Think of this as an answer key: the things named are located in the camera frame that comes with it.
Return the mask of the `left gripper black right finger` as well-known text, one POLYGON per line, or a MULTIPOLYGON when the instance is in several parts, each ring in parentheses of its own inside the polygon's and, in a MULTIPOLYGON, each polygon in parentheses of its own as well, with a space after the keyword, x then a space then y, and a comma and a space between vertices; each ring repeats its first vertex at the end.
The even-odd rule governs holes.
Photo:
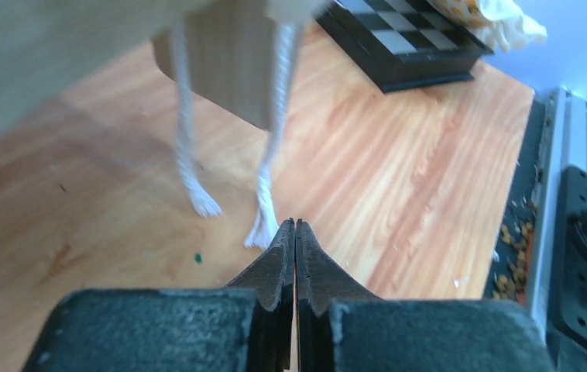
POLYGON ((302 371, 553 371, 540 331, 507 300, 386 300, 296 224, 302 371))

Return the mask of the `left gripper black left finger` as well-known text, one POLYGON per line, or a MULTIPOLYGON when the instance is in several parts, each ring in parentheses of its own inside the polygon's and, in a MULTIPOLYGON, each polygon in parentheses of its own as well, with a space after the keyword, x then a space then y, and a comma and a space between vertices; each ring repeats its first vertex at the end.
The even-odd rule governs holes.
POLYGON ((293 220, 220 288, 89 288, 46 320, 26 371, 284 371, 294 312, 293 220))

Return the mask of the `pink unicorn drawstring bag blanket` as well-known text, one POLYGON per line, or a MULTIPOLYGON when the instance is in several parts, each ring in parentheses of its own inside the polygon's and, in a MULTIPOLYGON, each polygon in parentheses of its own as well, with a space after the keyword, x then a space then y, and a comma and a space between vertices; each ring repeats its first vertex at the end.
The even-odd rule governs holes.
POLYGON ((266 249, 278 229, 271 166, 287 124, 304 26, 326 1, 199 1, 152 39, 158 68, 176 85, 175 161, 195 212, 221 214, 196 174, 193 98, 201 96, 268 134, 256 172, 256 218, 244 244, 266 249))

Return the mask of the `orange duck print pillow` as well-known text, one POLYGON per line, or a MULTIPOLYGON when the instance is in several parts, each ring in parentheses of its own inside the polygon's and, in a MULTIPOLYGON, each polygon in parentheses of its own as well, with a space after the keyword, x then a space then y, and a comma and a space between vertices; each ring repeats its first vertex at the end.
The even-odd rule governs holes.
POLYGON ((543 43, 544 26, 526 15, 513 0, 430 0, 443 16, 464 26, 491 49, 521 50, 543 43))

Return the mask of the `wooden striped pet bed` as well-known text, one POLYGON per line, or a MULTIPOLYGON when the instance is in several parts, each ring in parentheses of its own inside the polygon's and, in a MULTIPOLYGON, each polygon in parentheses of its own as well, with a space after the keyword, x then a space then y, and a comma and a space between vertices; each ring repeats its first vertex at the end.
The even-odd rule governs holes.
POLYGON ((0 1, 0 133, 44 100, 147 41, 172 74, 169 28, 187 24, 194 91, 259 129, 269 123, 278 25, 326 1, 0 1))

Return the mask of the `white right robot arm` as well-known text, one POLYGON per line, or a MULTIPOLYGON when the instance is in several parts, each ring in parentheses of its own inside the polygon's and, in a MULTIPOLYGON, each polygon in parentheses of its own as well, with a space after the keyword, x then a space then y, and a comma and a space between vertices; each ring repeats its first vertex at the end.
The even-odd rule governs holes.
POLYGON ((554 225, 547 345, 559 371, 587 371, 587 173, 561 173, 554 225))

